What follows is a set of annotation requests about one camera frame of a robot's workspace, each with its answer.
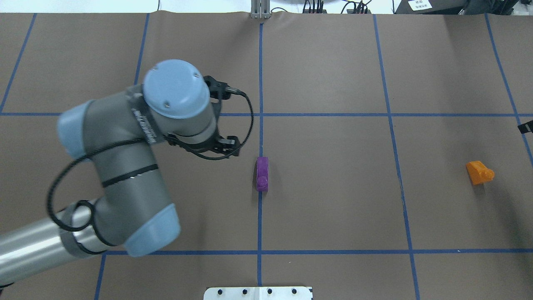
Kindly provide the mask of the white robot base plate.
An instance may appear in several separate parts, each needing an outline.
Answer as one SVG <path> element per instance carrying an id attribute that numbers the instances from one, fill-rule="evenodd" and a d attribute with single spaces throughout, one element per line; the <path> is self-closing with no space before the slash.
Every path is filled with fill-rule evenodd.
<path id="1" fill-rule="evenodd" d="M 212 287 L 207 288 L 204 300 L 312 300 L 311 287 Z"/>

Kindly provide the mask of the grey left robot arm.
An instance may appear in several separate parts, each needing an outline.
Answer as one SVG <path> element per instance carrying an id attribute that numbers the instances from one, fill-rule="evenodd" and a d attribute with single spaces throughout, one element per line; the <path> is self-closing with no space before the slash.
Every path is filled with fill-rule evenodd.
<path id="1" fill-rule="evenodd" d="M 252 110 L 246 93 L 173 59 L 156 63 L 140 84 L 61 114 L 58 137 L 73 160 L 46 192 L 47 217 L 1 236 L 1 288 L 115 246 L 138 258 L 175 241 L 179 217 L 152 146 L 167 142 L 209 161 L 238 156 L 245 143 L 218 128 L 222 101 L 232 95 Z M 85 161 L 103 196 L 56 211 L 61 180 Z"/>

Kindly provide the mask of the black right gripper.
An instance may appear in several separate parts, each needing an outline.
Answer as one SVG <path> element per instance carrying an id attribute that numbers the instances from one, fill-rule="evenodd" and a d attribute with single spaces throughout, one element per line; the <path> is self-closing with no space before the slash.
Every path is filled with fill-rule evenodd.
<path id="1" fill-rule="evenodd" d="M 526 133 L 533 133 L 533 121 L 528 121 L 518 125 L 518 130 L 522 135 Z"/>

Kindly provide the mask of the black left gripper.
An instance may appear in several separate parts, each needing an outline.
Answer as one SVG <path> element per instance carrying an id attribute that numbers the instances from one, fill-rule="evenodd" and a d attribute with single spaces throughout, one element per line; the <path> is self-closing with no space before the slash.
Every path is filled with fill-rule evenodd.
<path id="1" fill-rule="evenodd" d="M 204 154 L 205 152 L 221 154 L 221 158 L 239 156 L 242 143 L 236 135 L 229 135 L 226 138 L 220 135 L 218 121 L 221 115 L 222 101 L 230 99 L 232 95 L 241 96 L 242 91 L 231 87 L 228 83 L 216 80 L 212 76 L 204 76 L 203 80 L 208 87 L 209 97 L 216 100 L 215 102 L 211 102 L 211 109 L 215 117 L 213 133 L 203 142 L 192 144 L 190 142 L 187 143 L 184 136 L 170 132 L 166 135 L 166 142 L 171 146 L 179 146 L 199 158 L 208 158 Z"/>

